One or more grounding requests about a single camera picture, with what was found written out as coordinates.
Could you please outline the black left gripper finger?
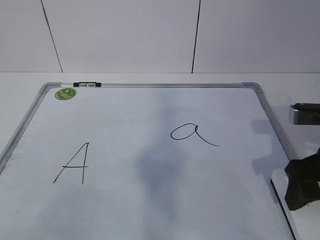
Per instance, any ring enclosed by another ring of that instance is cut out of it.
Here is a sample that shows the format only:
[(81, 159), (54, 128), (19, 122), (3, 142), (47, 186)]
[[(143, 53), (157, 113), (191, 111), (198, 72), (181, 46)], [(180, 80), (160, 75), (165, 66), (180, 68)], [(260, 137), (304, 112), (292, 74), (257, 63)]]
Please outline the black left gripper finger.
[(284, 199), (289, 210), (299, 210), (320, 199), (319, 152), (304, 159), (292, 159), (284, 170), (288, 177)]

